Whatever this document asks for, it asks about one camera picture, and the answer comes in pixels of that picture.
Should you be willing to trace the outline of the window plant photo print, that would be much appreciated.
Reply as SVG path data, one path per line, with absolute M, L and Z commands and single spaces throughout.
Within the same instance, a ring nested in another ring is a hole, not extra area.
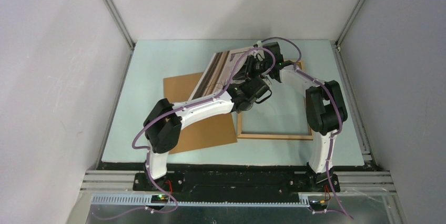
M 238 62 L 238 60 L 246 51 L 250 49 L 250 47 L 244 47 L 214 53 L 210 63 L 199 79 L 199 82 L 189 96 L 189 100 L 207 96 L 215 92 L 220 92 L 222 89 L 224 89 L 233 69 L 236 70 L 236 73 L 240 70 L 245 70 L 245 62 L 249 56 L 253 56 L 251 54 L 253 51 L 251 51 L 240 62 Z

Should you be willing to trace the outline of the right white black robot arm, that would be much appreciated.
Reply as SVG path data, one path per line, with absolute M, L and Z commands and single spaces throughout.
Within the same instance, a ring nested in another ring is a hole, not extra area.
M 315 147 L 307 163 L 306 185 L 320 191 L 331 183 L 332 153 L 336 137 L 342 132 L 348 118 L 340 84 L 324 82 L 306 73 L 299 61 L 284 60 L 277 42 L 259 41 L 243 54 L 244 65 L 234 79 L 238 97 L 235 111 L 248 111 L 254 104 L 266 101 L 263 95 L 270 91 L 267 81 L 272 79 L 292 87 L 305 98 L 306 120 L 313 133 Z

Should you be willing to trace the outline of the brown cardboard backing board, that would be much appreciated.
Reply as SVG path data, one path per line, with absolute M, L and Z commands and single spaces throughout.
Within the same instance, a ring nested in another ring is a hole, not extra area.
M 193 73 L 163 79 L 164 97 L 171 103 L 187 101 L 202 73 Z M 179 141 L 169 153 L 217 147 L 237 142 L 231 114 L 217 115 L 196 122 L 183 129 Z

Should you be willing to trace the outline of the wooden picture frame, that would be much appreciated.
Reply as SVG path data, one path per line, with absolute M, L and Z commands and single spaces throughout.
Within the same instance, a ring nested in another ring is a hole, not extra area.
M 261 104 L 237 115 L 240 139 L 313 140 L 306 119 L 306 101 L 300 91 L 271 77 L 272 94 Z

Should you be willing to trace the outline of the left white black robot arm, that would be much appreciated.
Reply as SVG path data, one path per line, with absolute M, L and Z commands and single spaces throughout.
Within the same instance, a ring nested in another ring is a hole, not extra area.
M 166 98 L 159 100 L 143 127 L 148 140 L 146 184 L 156 191 L 164 188 L 168 153 L 177 146 L 183 129 L 213 116 L 248 111 L 253 104 L 264 102 L 271 94 L 267 80 L 255 77 L 182 103 L 170 103 Z

